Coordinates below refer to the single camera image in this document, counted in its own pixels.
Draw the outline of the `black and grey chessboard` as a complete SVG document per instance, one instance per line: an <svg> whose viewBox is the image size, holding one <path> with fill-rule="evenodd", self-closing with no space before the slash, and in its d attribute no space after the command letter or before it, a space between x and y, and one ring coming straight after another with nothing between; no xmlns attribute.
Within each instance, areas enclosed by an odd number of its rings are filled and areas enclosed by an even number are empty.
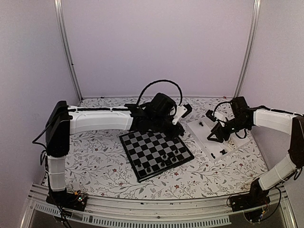
<svg viewBox="0 0 304 228"><path fill-rule="evenodd" d="M121 135L119 139L139 183L194 159L194 155L180 137L171 139L163 133L136 131ZM168 157L169 153L174 154L177 159L176 162L171 161L173 157ZM171 165L167 166L166 160L170 160ZM162 161L165 163L164 167L160 166ZM148 167L152 170L150 173L146 171Z"/></svg>

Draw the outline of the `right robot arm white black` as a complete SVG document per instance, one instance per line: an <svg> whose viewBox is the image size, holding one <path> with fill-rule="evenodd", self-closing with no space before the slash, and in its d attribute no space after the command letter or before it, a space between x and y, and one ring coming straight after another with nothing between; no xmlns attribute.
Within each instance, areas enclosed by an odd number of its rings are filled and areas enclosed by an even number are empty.
<svg viewBox="0 0 304 228"><path fill-rule="evenodd" d="M206 116L215 126L207 137L209 141L223 143L233 134L252 130L260 149L270 149L272 167L250 185L246 195L249 207L256 207L269 190L289 180L304 167L304 116L264 105L249 107L245 98L235 97L225 101L233 117L226 119L216 114L218 105L208 110Z"/></svg>

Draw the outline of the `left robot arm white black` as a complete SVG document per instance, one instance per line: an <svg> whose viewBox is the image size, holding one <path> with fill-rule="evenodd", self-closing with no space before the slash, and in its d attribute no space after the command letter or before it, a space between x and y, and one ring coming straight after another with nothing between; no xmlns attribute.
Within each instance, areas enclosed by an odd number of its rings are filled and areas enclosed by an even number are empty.
<svg viewBox="0 0 304 228"><path fill-rule="evenodd" d="M184 134L179 120L191 113L189 104L177 104L163 93L147 103L124 104L120 107L83 108L59 101L42 134L46 158L49 193L60 206L67 206L71 197L65 181L65 159L70 151L70 136L95 130L125 130L163 133L170 138Z"/></svg>

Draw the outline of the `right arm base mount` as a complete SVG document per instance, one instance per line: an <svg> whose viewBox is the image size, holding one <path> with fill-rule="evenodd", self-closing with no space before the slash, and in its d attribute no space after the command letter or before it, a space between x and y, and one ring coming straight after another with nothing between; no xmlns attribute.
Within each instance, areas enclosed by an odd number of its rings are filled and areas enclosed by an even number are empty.
<svg viewBox="0 0 304 228"><path fill-rule="evenodd" d="M249 193L232 194L228 197L226 204L233 212L243 211L245 219L250 223L258 223L262 221L264 215L268 211L270 198L263 195L254 199Z"/></svg>

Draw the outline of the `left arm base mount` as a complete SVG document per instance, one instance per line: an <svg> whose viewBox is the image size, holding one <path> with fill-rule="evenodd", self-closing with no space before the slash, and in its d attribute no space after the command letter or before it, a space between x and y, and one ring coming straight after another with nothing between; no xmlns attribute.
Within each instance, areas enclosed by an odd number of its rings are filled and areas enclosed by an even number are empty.
<svg viewBox="0 0 304 228"><path fill-rule="evenodd" d="M87 197L88 194L80 190L76 192L49 190L46 202L65 209L85 211Z"/></svg>

